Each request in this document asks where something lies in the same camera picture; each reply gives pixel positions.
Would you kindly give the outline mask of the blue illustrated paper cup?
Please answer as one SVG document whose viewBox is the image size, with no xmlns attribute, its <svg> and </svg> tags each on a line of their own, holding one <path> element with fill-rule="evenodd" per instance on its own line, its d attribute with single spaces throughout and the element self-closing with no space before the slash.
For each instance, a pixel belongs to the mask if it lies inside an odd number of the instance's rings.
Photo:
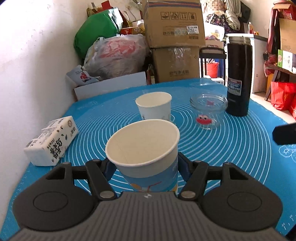
<svg viewBox="0 0 296 241">
<path fill-rule="evenodd" d="M 167 120 L 141 120 L 115 132 L 105 153 L 138 192 L 178 189 L 180 131 Z"/>
</svg>

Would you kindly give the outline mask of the white paper cup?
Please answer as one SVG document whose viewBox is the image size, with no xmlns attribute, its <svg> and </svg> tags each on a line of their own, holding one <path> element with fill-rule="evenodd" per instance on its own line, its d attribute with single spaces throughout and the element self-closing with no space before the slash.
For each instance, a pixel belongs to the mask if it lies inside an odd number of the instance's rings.
<svg viewBox="0 0 296 241">
<path fill-rule="evenodd" d="M 139 96 L 135 103 L 142 120 L 171 121 L 172 96 L 167 92 L 150 92 Z"/>
</svg>

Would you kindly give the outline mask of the blue silicone baking mat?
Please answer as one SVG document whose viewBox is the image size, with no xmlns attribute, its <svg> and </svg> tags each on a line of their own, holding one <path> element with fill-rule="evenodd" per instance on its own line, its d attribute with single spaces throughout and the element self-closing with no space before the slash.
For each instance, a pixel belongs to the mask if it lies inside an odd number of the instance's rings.
<svg viewBox="0 0 296 241">
<path fill-rule="evenodd" d="M 135 99 L 163 91 L 172 96 L 171 120 L 179 152 L 209 165 L 202 199 L 177 193 L 134 192 L 120 171 L 109 184 L 116 199 L 96 199 L 85 164 L 106 159 L 109 138 L 140 121 Z M 256 102 L 242 118 L 224 114 L 220 126 L 200 128 L 190 106 L 195 94 L 225 95 L 210 80 L 181 80 L 130 88 L 73 104 L 79 134 L 55 168 L 30 165 L 13 197 L 2 240 L 294 240 L 295 144 L 277 145 L 284 122 Z"/>
</svg>

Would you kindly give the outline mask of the red shopping bag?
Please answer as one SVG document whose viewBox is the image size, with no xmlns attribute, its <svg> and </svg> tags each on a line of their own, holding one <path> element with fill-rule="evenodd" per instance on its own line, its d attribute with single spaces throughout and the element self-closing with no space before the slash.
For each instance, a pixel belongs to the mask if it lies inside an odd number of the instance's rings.
<svg viewBox="0 0 296 241">
<path fill-rule="evenodd" d="M 278 110 L 288 110 L 295 96 L 295 83 L 271 82 L 271 104 Z"/>
</svg>

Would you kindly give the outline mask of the white tissue pack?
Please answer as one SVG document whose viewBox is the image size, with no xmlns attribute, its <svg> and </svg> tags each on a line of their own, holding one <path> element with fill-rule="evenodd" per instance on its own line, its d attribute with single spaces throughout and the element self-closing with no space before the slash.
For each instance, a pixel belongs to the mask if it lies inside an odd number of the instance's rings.
<svg viewBox="0 0 296 241">
<path fill-rule="evenodd" d="M 26 145 L 23 151 L 34 166 L 55 166 L 78 133 L 72 116 L 55 119 L 48 122 L 48 125 Z"/>
</svg>

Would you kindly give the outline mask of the small glass jar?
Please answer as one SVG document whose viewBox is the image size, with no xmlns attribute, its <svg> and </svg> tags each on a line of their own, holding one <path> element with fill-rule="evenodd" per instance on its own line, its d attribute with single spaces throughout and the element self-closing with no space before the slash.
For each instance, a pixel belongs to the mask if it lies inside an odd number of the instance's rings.
<svg viewBox="0 0 296 241">
<path fill-rule="evenodd" d="M 203 93 L 191 96 L 190 105 L 197 125 L 210 130 L 220 126 L 228 101 L 222 95 Z"/>
</svg>

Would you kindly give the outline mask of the tall black thermos bottle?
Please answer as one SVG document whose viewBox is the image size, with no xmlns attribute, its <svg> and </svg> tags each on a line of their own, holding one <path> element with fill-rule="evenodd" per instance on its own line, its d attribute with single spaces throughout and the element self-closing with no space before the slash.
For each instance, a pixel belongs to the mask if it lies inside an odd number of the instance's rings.
<svg viewBox="0 0 296 241">
<path fill-rule="evenodd" d="M 252 84 L 252 45 L 249 38 L 229 37 L 227 44 L 228 80 L 226 112 L 243 117 L 248 114 Z"/>
</svg>

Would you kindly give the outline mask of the red plastic bucket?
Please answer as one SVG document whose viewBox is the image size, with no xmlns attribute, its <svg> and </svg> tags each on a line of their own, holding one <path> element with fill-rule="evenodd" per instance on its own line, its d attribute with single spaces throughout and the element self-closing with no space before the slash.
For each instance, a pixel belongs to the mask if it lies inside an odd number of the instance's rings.
<svg viewBox="0 0 296 241">
<path fill-rule="evenodd" d="M 218 70 L 219 70 L 218 62 L 211 62 L 206 64 L 206 75 L 210 76 L 211 78 L 218 77 Z"/>
</svg>

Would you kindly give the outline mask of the small white printed bag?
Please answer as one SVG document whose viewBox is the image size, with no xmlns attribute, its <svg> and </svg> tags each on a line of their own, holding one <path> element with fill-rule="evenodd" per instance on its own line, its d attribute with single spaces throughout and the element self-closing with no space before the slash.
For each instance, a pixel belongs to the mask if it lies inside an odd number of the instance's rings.
<svg viewBox="0 0 296 241">
<path fill-rule="evenodd" d="M 84 66 L 78 65 L 71 71 L 69 71 L 66 76 L 72 80 L 77 86 L 84 86 L 88 84 L 97 83 L 100 81 L 100 78 L 92 77 L 86 71 Z"/>
</svg>

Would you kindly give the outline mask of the white flat box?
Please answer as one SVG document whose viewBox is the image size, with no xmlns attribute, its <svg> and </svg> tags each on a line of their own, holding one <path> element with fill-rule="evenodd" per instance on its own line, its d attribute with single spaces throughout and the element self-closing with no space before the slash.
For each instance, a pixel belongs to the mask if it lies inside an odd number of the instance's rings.
<svg viewBox="0 0 296 241">
<path fill-rule="evenodd" d="M 74 89 L 77 100 L 83 100 L 98 95 L 103 95 L 131 87 L 139 87 L 147 85 L 145 72 L 133 73 L 116 78 L 103 80 L 100 82 L 76 87 Z"/>
</svg>

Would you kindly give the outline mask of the lower cardboard box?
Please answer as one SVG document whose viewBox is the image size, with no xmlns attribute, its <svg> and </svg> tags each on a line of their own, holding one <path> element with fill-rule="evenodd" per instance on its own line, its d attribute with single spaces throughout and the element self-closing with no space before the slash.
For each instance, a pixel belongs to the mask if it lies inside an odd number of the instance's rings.
<svg viewBox="0 0 296 241">
<path fill-rule="evenodd" d="M 200 77 L 199 48 L 152 49 L 156 83 Z"/>
</svg>

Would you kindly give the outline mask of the cardboard box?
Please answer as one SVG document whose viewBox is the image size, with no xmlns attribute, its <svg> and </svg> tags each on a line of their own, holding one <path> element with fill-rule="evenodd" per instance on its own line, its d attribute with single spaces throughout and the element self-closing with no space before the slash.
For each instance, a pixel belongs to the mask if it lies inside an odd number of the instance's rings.
<svg viewBox="0 0 296 241">
<path fill-rule="evenodd" d="M 204 21 L 199 1 L 142 1 L 142 15 L 150 48 L 205 45 Z"/>
<path fill-rule="evenodd" d="M 199 48 L 152 49 L 156 83 L 200 77 Z"/>
</svg>

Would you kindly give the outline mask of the clear plastic bag red contents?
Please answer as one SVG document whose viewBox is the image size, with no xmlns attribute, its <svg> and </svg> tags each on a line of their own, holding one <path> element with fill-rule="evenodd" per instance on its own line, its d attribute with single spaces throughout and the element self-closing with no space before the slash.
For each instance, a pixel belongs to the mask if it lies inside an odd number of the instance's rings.
<svg viewBox="0 0 296 241">
<path fill-rule="evenodd" d="M 149 47 L 142 34 L 98 38 L 88 49 L 84 68 L 101 80 L 141 72 Z"/>
</svg>

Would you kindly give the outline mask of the green bag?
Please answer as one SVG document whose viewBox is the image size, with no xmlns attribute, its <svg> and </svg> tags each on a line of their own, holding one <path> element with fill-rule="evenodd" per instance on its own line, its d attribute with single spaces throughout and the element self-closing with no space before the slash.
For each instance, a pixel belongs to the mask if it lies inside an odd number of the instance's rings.
<svg viewBox="0 0 296 241">
<path fill-rule="evenodd" d="M 118 8 L 107 9 L 91 15 L 80 27 L 74 38 L 74 49 L 81 60 L 84 60 L 88 49 L 100 37 L 116 36 L 123 24 Z"/>
</svg>

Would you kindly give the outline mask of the upper cardboard box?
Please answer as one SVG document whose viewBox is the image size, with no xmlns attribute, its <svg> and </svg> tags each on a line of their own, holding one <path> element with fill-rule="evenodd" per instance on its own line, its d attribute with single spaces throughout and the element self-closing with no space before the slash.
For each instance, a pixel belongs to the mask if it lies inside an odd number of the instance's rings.
<svg viewBox="0 0 296 241">
<path fill-rule="evenodd" d="M 150 48 L 205 45 L 204 21 L 199 1 L 142 1 L 142 15 Z"/>
</svg>

